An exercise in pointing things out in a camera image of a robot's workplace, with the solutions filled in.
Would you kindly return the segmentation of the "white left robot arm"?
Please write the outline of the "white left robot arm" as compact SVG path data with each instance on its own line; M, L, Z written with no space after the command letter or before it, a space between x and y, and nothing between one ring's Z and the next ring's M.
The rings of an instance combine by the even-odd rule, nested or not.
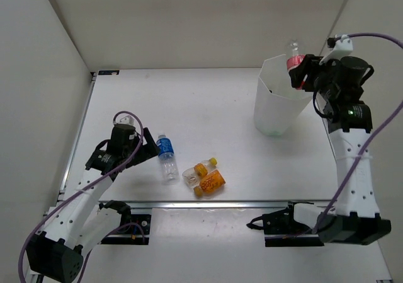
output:
M79 282L91 250L105 237L133 226L142 232L128 204L99 200L123 170L158 153L148 128L115 124L111 137L101 141L86 162L74 194L51 210L25 241L21 257L28 259L30 270L57 282Z

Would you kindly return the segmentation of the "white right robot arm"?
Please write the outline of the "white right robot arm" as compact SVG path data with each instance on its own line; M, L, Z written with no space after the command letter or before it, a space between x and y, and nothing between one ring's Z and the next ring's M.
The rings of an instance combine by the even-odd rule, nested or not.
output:
M325 101L316 110L326 120L338 189L324 209L296 203L283 216L283 226L296 233L306 226L322 243L369 245L391 232L391 222L380 215L372 184L368 150L375 136L370 107L361 100L363 84L374 70L363 59L344 56L325 60L307 54L291 69L292 86Z

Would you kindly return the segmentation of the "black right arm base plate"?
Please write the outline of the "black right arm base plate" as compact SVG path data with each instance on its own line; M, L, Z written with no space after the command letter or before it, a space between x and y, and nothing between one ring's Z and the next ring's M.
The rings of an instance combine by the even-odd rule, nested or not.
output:
M263 231L265 247L320 247L324 246L311 229L293 220L289 212L262 214L246 224L249 229Z

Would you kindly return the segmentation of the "red label coke bottle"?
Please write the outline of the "red label coke bottle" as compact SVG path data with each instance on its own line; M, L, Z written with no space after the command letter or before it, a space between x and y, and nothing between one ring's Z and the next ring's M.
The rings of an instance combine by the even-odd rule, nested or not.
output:
M301 43L297 39L291 39L286 46L286 66L293 88L296 69L301 65L304 57L304 48Z

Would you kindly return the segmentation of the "blue label water bottle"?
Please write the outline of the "blue label water bottle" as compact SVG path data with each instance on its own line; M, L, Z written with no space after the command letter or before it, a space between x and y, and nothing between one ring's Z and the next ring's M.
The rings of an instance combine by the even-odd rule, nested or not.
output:
M179 171L172 142L164 132L161 132L158 135L156 144L159 148L158 158L164 182L174 183L179 178Z

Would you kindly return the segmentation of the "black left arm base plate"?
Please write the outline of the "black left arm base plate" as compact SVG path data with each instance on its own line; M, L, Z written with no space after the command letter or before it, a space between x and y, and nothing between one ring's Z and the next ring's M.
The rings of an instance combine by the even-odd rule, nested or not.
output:
M120 226L116 232L104 237L102 245L148 245L151 229L151 214L132 212L132 208L121 201L99 203L99 211L116 211L120 215Z

